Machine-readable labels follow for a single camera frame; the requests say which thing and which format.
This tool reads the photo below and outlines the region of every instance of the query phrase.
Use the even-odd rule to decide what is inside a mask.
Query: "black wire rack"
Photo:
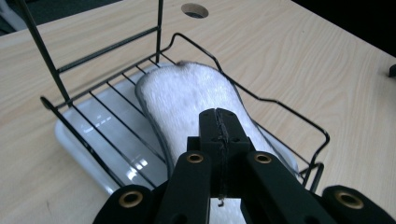
[[[143,114],[142,110],[140,109],[140,105],[138,104],[137,101],[133,101],[131,99],[128,98],[128,96],[125,96],[122,94],[122,92],[117,91],[117,88],[114,87],[113,84],[111,84],[111,81],[116,79],[116,78],[121,78],[121,79],[125,79],[127,80],[132,86],[135,85],[135,81],[130,79],[130,77],[128,77],[126,74],[128,72],[130,72],[131,70],[136,70],[136,71],[140,71],[143,74],[146,74],[147,71],[145,70],[145,67],[147,67],[147,64],[151,64],[152,66],[155,67],[161,67],[161,63],[160,62],[168,62],[168,63],[175,63],[170,57],[168,57],[166,55],[167,51],[169,49],[175,48],[174,47],[174,43],[175,43],[175,39],[178,38],[182,38],[183,40],[187,41],[189,44],[191,44],[192,47],[200,50],[202,53],[204,53],[207,57],[209,57],[214,64],[216,65],[217,69],[219,70],[220,73],[222,73],[228,80],[230,80],[230,82],[232,84],[234,84],[239,90],[247,93],[250,97],[254,98],[255,100],[257,100],[258,102],[262,102],[262,103],[268,103],[268,104],[275,104],[280,106],[281,108],[285,109],[286,111],[290,112],[292,115],[296,116],[297,118],[301,119],[302,121],[306,122],[307,124],[309,124],[310,126],[312,126],[313,128],[315,128],[318,132],[320,132],[321,134],[323,134],[324,136],[324,141],[318,146],[318,148],[315,150],[314,154],[312,155],[312,157],[310,159],[304,158],[303,156],[301,156],[298,152],[296,152],[295,150],[293,150],[291,147],[288,147],[285,143],[283,143],[280,139],[278,139],[277,137],[275,137],[273,134],[271,134],[277,141],[279,141],[280,143],[282,143],[291,153],[293,153],[293,155],[301,160],[305,166],[303,168],[301,168],[301,170],[299,171],[298,176],[302,179],[302,185],[315,192],[317,187],[318,187],[318,183],[319,180],[322,176],[323,173],[323,169],[324,169],[324,164],[322,162],[317,161],[318,158],[318,154],[323,150],[323,148],[325,148],[329,141],[330,141],[330,136],[327,134],[327,132],[320,128],[316,123],[314,123],[313,121],[311,121],[310,119],[307,119],[305,116],[301,115],[300,113],[296,112],[295,110],[293,110],[292,108],[290,108],[289,106],[283,104],[282,102],[276,100],[276,99],[268,99],[268,98],[261,98],[260,96],[257,96],[256,94],[254,94],[253,92],[249,91],[247,88],[245,88],[244,86],[240,85],[238,82],[236,82],[235,80],[233,80],[232,78],[230,78],[229,76],[227,76],[221,66],[219,61],[216,59],[216,57],[214,57],[209,51],[207,51],[206,49],[203,49],[201,46],[199,46],[197,43],[193,42],[191,39],[187,38],[186,36],[184,36],[183,34],[180,33],[176,33],[172,36],[171,42],[170,44],[164,48],[161,49],[160,43],[161,43],[161,32],[162,32],[162,19],[163,19],[163,0],[159,1],[159,5],[158,5],[158,20],[157,20],[157,24],[156,26],[147,29],[144,32],[141,32],[137,35],[133,35],[131,37],[128,37],[124,40],[121,40],[120,42],[113,44],[107,48],[104,49],[100,49],[96,52],[94,52],[93,54],[90,54],[86,57],[83,57],[81,59],[77,59],[74,62],[71,62],[63,67],[60,68],[56,68],[49,52],[47,51],[47,48],[44,44],[43,39],[41,38],[40,33],[37,31],[36,26],[35,26],[35,22],[29,12],[29,9],[27,8],[26,4],[24,3],[24,0],[17,0],[17,4],[19,5],[19,7],[21,8],[21,11],[23,13],[23,17],[25,19],[25,22],[27,23],[27,26],[32,34],[32,37],[35,41],[35,43],[37,44],[38,49],[40,50],[40,53],[42,55],[42,57],[44,58],[46,65],[56,83],[56,85],[58,86],[58,89],[60,91],[60,93],[62,94],[64,101],[62,103],[60,103],[59,105],[53,105],[46,97],[41,97],[41,102],[43,103],[44,107],[46,107],[48,110],[52,111],[53,114],[59,119],[59,121],[65,126],[65,128],[67,128],[71,134],[73,134],[77,140],[83,145],[83,147],[89,152],[89,154],[96,160],[96,162],[100,165],[101,169],[103,169],[113,180],[115,183],[117,183],[118,186],[122,187],[127,185],[128,183],[125,183],[125,181],[123,181],[119,176],[117,176],[117,174],[107,165],[106,161],[104,158],[102,158],[96,151],[96,148],[92,145],[92,143],[90,143],[89,141],[87,141],[82,135],[81,133],[76,129],[75,126],[73,126],[70,122],[70,120],[68,120],[64,114],[61,112],[62,108],[65,107],[69,107],[74,109],[83,119],[86,120],[86,122],[92,126],[92,128],[100,135],[100,137],[107,142],[108,144],[108,150],[113,150],[114,153],[118,153],[122,158],[124,158],[126,160],[126,162],[131,166],[134,167],[134,169],[139,172],[138,167],[136,167],[136,165],[133,162],[130,162],[130,160],[128,159],[128,156],[125,155],[125,152],[123,152],[120,148],[118,148],[118,146],[114,143],[113,140],[109,139],[109,137],[102,132],[99,128],[97,128],[95,126],[95,124],[86,117],[86,115],[84,114],[83,111],[80,111],[78,108],[78,105],[76,105],[76,101],[82,98],[92,98],[94,99],[100,106],[102,106],[108,113],[110,113],[115,119],[118,120],[118,122],[126,129],[128,130],[128,132],[131,133],[131,135],[134,136],[134,138],[138,139],[138,141],[141,142],[141,144],[143,146],[145,146],[145,148],[147,149],[147,152],[151,153],[155,158],[157,158],[156,160],[158,160],[159,162],[163,162],[165,163],[165,160],[163,158],[163,155],[161,154],[161,152],[159,152],[160,150],[154,148],[154,146],[152,146],[147,140],[145,140],[139,133],[137,133],[133,128],[131,128],[131,125],[128,124],[127,122],[125,122],[122,117],[120,115],[118,115],[116,112],[114,112],[114,110],[108,106],[105,102],[102,102],[101,99],[99,97],[97,97],[95,91],[102,89],[102,88],[110,88],[112,89],[114,92],[117,93],[117,95],[125,102],[127,102],[137,113],[139,113],[142,118],[145,117],[145,115]],[[157,35],[157,40],[156,40],[156,51],[154,53],[152,53],[151,55],[141,59],[138,62],[132,63],[130,64],[127,68],[123,69],[122,71],[113,74],[112,76],[108,77],[106,80],[100,81],[98,82],[96,85],[89,87],[87,90],[84,90],[74,96],[70,96],[67,89],[64,87],[63,81],[61,80],[61,73],[64,73],[65,71],[79,66],[81,64],[84,64],[94,58],[97,58],[100,55],[103,55],[105,53],[110,52],[113,49],[117,49],[119,47],[122,47],[130,42],[133,42],[139,38],[142,38],[144,36],[150,35],[156,33]],[[154,183],[155,181],[152,181],[152,179],[150,179],[146,174],[144,174],[143,172],[139,173],[143,179],[145,179],[148,184],[152,187],[155,188],[156,186],[158,186],[159,184]]]

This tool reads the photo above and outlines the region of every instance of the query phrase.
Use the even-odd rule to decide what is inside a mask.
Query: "wire dish rack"
[[[166,161],[160,144],[134,95],[134,86],[136,81],[150,70],[176,63],[166,53],[169,49],[175,48],[174,43],[177,37],[184,39],[191,44],[192,48],[200,50],[210,58],[219,72],[230,80],[239,91],[246,93],[262,104],[280,106],[323,134],[324,141],[313,152],[312,157],[307,159],[257,123],[260,131],[266,136],[274,149],[280,151],[283,157],[286,158],[288,164],[294,163],[295,160],[302,162],[304,167],[300,167],[296,171],[296,176],[301,180],[304,187],[311,191],[316,190],[324,169],[323,163],[318,162],[317,157],[330,141],[327,132],[313,121],[278,100],[261,98],[234,81],[223,72],[219,61],[209,51],[203,49],[183,34],[174,34],[170,44],[166,48],[161,49],[163,0],[159,1],[158,20],[154,27],[121,40],[121,42],[107,48],[99,49],[93,54],[77,59],[60,68],[56,68],[52,62],[26,4],[23,0],[18,0],[17,3],[21,8],[23,17],[37,47],[64,98],[64,101],[59,105],[53,105],[47,98],[41,97],[44,107],[51,110],[58,118],[55,125],[55,134],[63,147],[108,193],[130,184],[139,184],[154,189],[168,178]],[[104,81],[99,81],[87,90],[74,96],[68,94],[61,80],[61,73],[113,49],[155,33],[157,40],[154,53],[135,63],[131,63],[127,68],[113,74]],[[126,75],[131,72],[134,73],[132,76]]]

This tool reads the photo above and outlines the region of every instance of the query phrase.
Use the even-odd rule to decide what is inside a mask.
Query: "fluffy white object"
[[[198,63],[165,66],[143,76],[136,96],[148,114],[163,147],[176,163],[187,148],[188,136],[199,136],[198,115],[209,108],[236,114],[256,150],[275,155],[243,107],[234,86],[217,70]],[[224,207],[212,199],[210,223],[245,223],[240,200],[225,200]]]

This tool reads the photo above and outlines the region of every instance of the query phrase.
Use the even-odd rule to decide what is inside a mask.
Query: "light wood surface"
[[[209,16],[181,12],[186,1],[165,1],[163,46],[174,32],[192,38],[223,70],[256,94],[279,99],[326,129],[332,140],[320,156],[330,185],[359,190],[396,217],[396,59],[289,0],[201,1]],[[39,26],[57,66],[156,22],[155,1],[116,4]],[[73,69],[71,92],[142,55],[155,36]],[[205,62],[179,43],[176,60]],[[104,191],[56,141],[56,118],[39,96],[62,101],[27,31],[0,37],[0,223],[91,223]],[[276,108],[247,100],[249,113],[301,150],[320,138]]]

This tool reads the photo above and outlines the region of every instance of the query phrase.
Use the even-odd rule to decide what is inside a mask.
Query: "brass screw hole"
[[[263,155],[263,154],[257,154],[254,156],[254,160],[256,160],[259,163],[267,164],[272,161],[271,157]]]
[[[181,6],[181,11],[195,19],[203,19],[209,15],[209,11],[205,7],[194,3],[184,4]]]
[[[187,161],[191,163],[199,163],[204,160],[204,157],[199,155],[199,154],[191,154],[189,157],[187,157]]]
[[[128,191],[119,198],[119,204],[124,208],[132,208],[143,201],[143,194],[139,191]]]
[[[337,199],[337,201],[342,205],[352,209],[362,209],[364,206],[364,203],[360,198],[341,190],[335,192],[335,199]]]

